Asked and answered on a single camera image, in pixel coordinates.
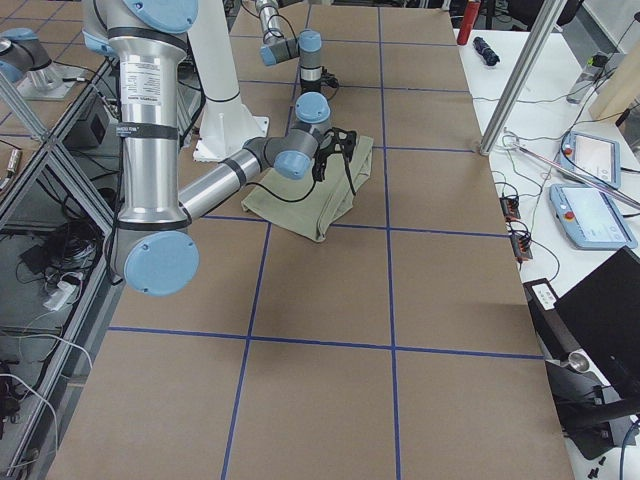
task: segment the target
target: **white table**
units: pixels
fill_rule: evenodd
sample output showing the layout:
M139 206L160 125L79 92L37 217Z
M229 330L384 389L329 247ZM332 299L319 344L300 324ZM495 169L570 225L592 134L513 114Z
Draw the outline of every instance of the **white table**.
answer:
M469 89L474 97L474 107L478 117L480 129L484 132L491 115L497 105L496 101L481 100L498 99L520 55L520 51L527 39L527 33L501 31L474 31L467 45L459 47L460 57L464 66ZM495 67L487 67L473 48L472 39L481 36L499 55L500 62ZM573 56L562 35L554 33L550 36L541 53L529 79L526 82L519 100L537 101L551 100L566 95L580 74L582 67ZM596 95L591 96L589 103ZM551 103L518 103L514 107L506 128L520 137L559 137L575 121L582 105L572 105L565 99ZM588 108L585 108L580 120L590 120ZM623 139L618 128L610 122L582 123L576 125L574 131L591 133L612 140L617 140L621 146L621 164L624 167L639 169L640 164ZM545 156L555 158L560 144L559 140L523 141L530 150ZM531 159L519 152L512 152L512 158L517 170L542 183L549 167L542 162ZM514 173L508 154L501 148L494 148L490 154L491 167L494 171L504 173L506 181L518 189L520 194L537 194L539 189L530 181ZM500 174L494 174L497 182L503 181ZM584 251L573 247L567 239L562 227L555 218L555 211L549 200L549 186L554 183L571 183L558 172L553 171L546 182L544 192L540 198L535 223L533 212L536 199L522 197L520 199L520 213L523 222L531 229L532 237L552 250L560 260L560 272L552 285L558 295L564 295L580 280L592 272L602 262L609 258L613 251ZM502 185L497 186L498 193ZM620 190L633 198L640 198L640 175L622 175ZM506 187L506 194L513 191ZM617 203L622 213L632 210ZM640 217L628 219L628 223L637 238L640 238ZM524 262L520 276L523 282L537 278L551 278L556 269L553 257L537 245L532 246L533 260ZM587 461L582 457L575 445L567 441L567 450L571 458L576 479L584 479L592 468L599 467L599 480L617 480L620 449L616 448L606 454L607 461L600 466L596 461ZM625 478L633 479L640 472L640 447L627 447L625 451Z

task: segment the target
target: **folded towel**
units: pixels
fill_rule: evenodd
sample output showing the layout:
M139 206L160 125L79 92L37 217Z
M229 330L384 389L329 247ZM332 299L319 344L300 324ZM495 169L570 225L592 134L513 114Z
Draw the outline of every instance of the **folded towel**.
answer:
M356 191L371 174L372 147L372 138L358 137L353 158L349 164ZM293 199L300 198L309 191L313 178L309 171L305 178L294 181L272 170L260 183L283 198ZM245 211L250 210L265 220L314 242L324 241L329 225L351 210L352 206L353 193L349 188L344 161L340 153L329 157L325 180L318 182L311 195L301 202L282 202L259 187L254 188L242 201L242 208Z

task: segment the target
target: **white label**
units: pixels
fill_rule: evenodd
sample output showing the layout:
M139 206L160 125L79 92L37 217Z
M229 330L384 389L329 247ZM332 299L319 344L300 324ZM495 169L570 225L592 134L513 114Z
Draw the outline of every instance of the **white label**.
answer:
M160 65L148 62L122 62L122 103L162 105Z
M540 283L531 287L533 293L536 294L538 300L545 310L553 310L556 303L556 297L553 295L546 283Z

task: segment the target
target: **red bottle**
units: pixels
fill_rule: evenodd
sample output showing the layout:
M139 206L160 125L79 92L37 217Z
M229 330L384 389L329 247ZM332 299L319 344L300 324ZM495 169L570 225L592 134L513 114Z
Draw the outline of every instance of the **red bottle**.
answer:
M480 0L469 0L458 32L458 45L466 45L480 11Z

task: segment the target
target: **light blue joint cap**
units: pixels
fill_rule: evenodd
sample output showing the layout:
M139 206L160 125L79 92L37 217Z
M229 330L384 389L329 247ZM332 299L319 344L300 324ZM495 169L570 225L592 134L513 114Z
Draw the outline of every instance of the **light blue joint cap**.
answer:
M0 60L0 72L2 72L2 74L7 77L7 80L9 80L11 83L17 82L24 76L24 73L19 69L17 69L10 63L3 62L2 60Z
M262 63L264 63L266 67L272 67L277 63L276 57L268 45L262 45L260 47L260 56L262 57Z
M105 57L118 56L116 51L111 48L111 45L109 45L109 41L106 38L91 35L89 32L86 32L84 30L82 31L82 33L84 34L85 46L92 52L95 52L98 55L104 55Z
M151 28L174 35L189 30L198 16L198 0L122 1L136 17Z
M296 102L296 117L301 122L322 123L331 115L329 102L318 92L307 92L300 95Z
M138 242L124 264L129 286L153 297L178 292L195 276L198 247L182 232L158 232Z
M273 168L280 175L291 180L300 180L311 166L311 159L297 150L280 152L273 163Z
M317 52L322 48L322 37L315 30L303 30L298 37L298 46L305 52Z
M5 37L12 41L37 40L38 36L30 28L12 28L6 32L0 33L0 37Z

